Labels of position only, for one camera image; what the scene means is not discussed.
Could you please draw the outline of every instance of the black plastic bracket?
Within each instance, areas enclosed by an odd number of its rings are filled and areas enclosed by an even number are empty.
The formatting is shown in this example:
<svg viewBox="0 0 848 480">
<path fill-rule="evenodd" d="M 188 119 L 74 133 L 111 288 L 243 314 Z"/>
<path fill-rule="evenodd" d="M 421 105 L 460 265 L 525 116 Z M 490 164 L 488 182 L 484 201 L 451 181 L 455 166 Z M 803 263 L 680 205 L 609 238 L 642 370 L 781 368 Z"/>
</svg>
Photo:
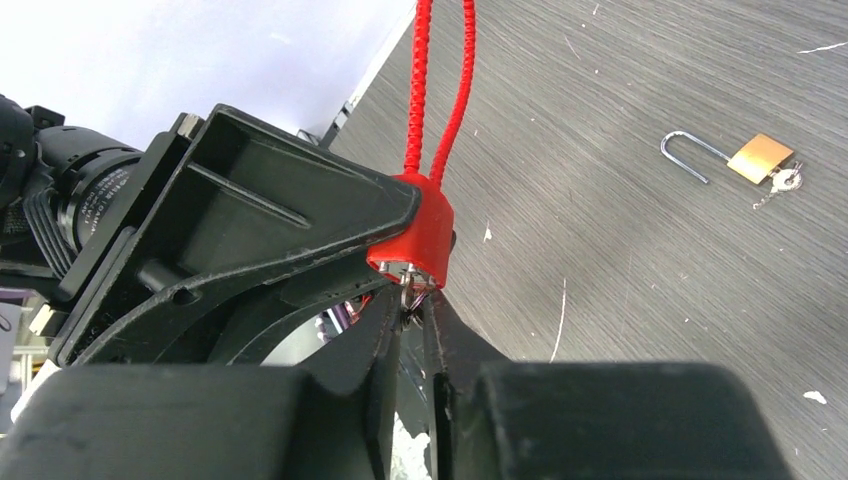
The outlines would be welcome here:
<svg viewBox="0 0 848 480">
<path fill-rule="evenodd" d="M 387 479 L 399 319 L 400 288 L 388 286 L 295 367 L 56 373 L 18 419 L 23 434 L 4 441 L 0 478 Z"/>
<path fill-rule="evenodd" d="M 136 171 L 159 161 L 148 150 Z M 312 315 L 385 284 L 364 252 L 419 204 L 414 187 L 225 105 L 160 192 L 137 227 L 116 223 L 125 243 L 112 239 L 90 300 L 70 312 L 51 348 L 58 365 L 255 361 Z M 288 287 L 319 267 L 308 290 Z"/>
</svg>

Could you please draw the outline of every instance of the cable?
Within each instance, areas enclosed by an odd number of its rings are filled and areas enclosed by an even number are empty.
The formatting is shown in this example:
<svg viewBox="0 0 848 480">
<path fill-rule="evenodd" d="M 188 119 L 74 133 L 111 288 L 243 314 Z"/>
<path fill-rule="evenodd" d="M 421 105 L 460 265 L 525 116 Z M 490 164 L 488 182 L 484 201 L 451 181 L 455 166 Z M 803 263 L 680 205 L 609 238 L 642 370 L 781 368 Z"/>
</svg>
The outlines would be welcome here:
<svg viewBox="0 0 848 480">
<path fill-rule="evenodd" d="M 442 178 L 444 178 L 445 169 L 448 166 L 448 156 L 450 156 L 453 143 L 456 140 L 459 127 L 462 125 L 462 119 L 465 116 L 468 99 L 471 97 L 471 81 L 474 78 L 474 57 L 477 50 L 477 21 L 476 12 L 474 11 L 474 0 L 463 0 L 462 8 L 465 12 L 465 44 L 462 52 L 462 73 L 459 78 L 459 90 L 457 91 L 456 103 L 453 106 L 448 124 L 445 127 L 442 141 L 439 142 L 436 155 L 433 157 L 433 166 L 430 167 L 430 180 L 439 188 L 442 187 Z"/>
<path fill-rule="evenodd" d="M 412 40 L 412 73 L 409 91 L 409 130 L 407 132 L 406 158 L 404 173 L 418 173 L 421 168 L 421 148 L 424 138 L 424 110 L 427 100 L 427 62 L 430 50 L 430 22 L 432 20 L 432 0 L 419 0 L 415 11 Z M 448 119 L 433 165 L 430 168 L 430 180 L 441 188 L 450 156 L 465 110 L 471 96 L 471 83 L 474 77 L 474 57 L 477 42 L 477 23 L 474 0 L 463 0 L 465 13 L 465 38 L 462 56 L 462 72 L 459 89 L 453 111 Z"/>
<path fill-rule="evenodd" d="M 430 19 L 433 0 L 418 0 L 412 39 L 412 73 L 409 88 L 409 130 L 406 134 L 404 173 L 418 173 L 424 141 L 424 104 L 427 100 L 427 57 L 430 54 Z"/>
</svg>

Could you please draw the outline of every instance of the dust speck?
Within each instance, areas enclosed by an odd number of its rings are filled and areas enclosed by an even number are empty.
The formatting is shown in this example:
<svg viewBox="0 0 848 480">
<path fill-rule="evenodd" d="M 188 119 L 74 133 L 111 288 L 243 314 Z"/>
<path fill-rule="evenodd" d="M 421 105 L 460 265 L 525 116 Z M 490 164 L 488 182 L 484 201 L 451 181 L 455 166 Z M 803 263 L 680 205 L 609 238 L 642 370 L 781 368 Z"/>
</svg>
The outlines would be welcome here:
<svg viewBox="0 0 848 480">
<path fill-rule="evenodd" d="M 815 391 L 815 390 L 804 393 L 804 398 L 808 398 L 810 400 L 815 400 L 815 401 L 821 403 L 822 405 L 827 405 L 827 400 L 824 398 L 824 395 L 822 395 L 820 392 Z"/>
</svg>

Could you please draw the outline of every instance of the brushed metal surface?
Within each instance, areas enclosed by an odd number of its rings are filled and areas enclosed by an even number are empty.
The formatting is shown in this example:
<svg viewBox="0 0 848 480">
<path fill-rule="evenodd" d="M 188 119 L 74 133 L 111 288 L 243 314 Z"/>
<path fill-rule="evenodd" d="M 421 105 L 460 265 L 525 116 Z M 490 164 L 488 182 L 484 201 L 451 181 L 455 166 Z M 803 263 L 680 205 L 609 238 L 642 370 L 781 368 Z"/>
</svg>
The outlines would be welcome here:
<svg viewBox="0 0 848 480">
<path fill-rule="evenodd" d="M 517 359 L 547 361 L 562 318 L 559 361 L 728 365 L 799 479 L 845 478 L 848 45 L 834 46 L 848 41 L 844 2 L 478 9 L 475 90 L 445 178 L 457 310 Z M 457 2 L 434 13 L 428 158 L 462 39 Z M 336 152 L 400 172 L 408 52 L 407 37 Z M 805 163 L 804 186 L 754 211 L 764 187 L 697 146 L 680 154 L 710 185 L 662 157 L 660 139 L 677 129 L 731 151 L 768 132 Z"/>
</svg>

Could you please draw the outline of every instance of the black plastic housing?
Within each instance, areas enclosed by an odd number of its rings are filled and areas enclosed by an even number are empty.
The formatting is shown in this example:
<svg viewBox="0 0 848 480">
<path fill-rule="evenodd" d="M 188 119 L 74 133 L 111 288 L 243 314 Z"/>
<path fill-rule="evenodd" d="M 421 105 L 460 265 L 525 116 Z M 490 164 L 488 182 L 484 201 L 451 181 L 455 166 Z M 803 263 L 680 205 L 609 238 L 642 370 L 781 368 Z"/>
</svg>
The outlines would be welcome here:
<svg viewBox="0 0 848 480">
<path fill-rule="evenodd" d="M 398 331 L 373 320 L 339 337 L 363 348 L 331 343 L 294 368 L 56 374 L 2 445 L 0 478 L 390 478 L 384 394 Z M 433 478 L 792 479 L 750 394 L 721 368 L 500 362 L 475 385 L 456 405 L 450 384 L 431 397 L 454 432 L 431 445 L 451 458 Z"/>
<path fill-rule="evenodd" d="M 58 208 L 62 237 L 79 252 L 126 185 L 142 152 L 82 127 L 47 128 L 36 140 L 62 200 L 53 206 Z"/>
<path fill-rule="evenodd" d="M 365 250 L 418 203 L 412 186 L 219 105 L 190 145 L 172 131 L 142 156 L 60 284 L 69 311 L 51 356 L 258 363 L 384 285 Z"/>
</svg>

